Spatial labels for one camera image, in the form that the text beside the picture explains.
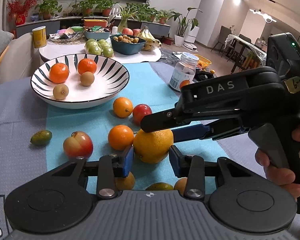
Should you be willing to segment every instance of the gripper handle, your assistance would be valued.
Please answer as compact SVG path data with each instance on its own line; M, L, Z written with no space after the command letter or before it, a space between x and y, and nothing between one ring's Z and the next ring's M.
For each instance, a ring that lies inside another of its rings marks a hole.
M291 137L298 124L300 124L298 116L281 116L250 131L248 136L269 156L272 165L291 169L296 175L294 183L300 184L300 142L294 141ZM297 213L300 214L300 197L297 204Z

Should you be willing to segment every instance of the light blue cloth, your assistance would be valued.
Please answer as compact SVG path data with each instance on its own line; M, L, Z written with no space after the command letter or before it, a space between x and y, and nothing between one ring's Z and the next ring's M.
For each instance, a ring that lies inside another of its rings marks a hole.
M129 71L130 81L118 97L129 98L134 106L147 104L153 112L174 107L178 97L152 70L149 63L124 64L124 66ZM114 115L113 101L114 99L101 106L83 110L48 106L46 128L53 134L53 138L46 148L48 171L67 161L62 143L74 131L82 130L91 137L94 150L89 161L95 161L103 155L116 153L110 148L107 141L108 132L112 127L124 124L134 132L140 129L132 123L132 116L122 119ZM216 161L220 156L227 156L219 144L211 139L176 143L176 146L183 154L200 155L206 161ZM174 185L178 180L174 176L168 157L158 164L143 163L135 158L132 173L136 179L134 189L144 190L156 182ZM97 178L89 178L87 190L90 193L96 192L96 181ZM207 178L206 192L211 193L214 189L214 181Z

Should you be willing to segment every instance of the yellow basket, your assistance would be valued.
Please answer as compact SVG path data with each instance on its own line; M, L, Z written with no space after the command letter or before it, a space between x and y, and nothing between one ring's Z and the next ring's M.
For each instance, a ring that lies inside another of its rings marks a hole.
M198 62L198 65L204 69L206 68L208 65L212 64L212 62L210 60L208 60L207 58L205 57L202 57L201 55L199 54L193 54L195 56L197 56L199 58L199 62Z

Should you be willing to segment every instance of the round white table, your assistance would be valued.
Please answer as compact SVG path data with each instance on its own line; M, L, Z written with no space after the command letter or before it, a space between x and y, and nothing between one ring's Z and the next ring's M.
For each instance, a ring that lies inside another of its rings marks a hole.
M51 40L47 40L47 45L39 49L39 53L43 62L47 62L56 57L61 57L69 54L81 54L86 53L83 44L75 44L75 45L63 45L52 42ZM161 58L160 49L155 49L154 51L145 51L142 50L133 55L123 55L119 52L114 52L115 61L123 64L123 63L140 63L140 62L155 62Z

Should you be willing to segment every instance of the yellow canister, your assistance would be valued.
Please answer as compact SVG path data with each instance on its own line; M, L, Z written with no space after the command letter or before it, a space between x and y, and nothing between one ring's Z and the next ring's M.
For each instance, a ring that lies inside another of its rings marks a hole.
M47 45L46 27L41 26L32 30L34 47L36 49Z

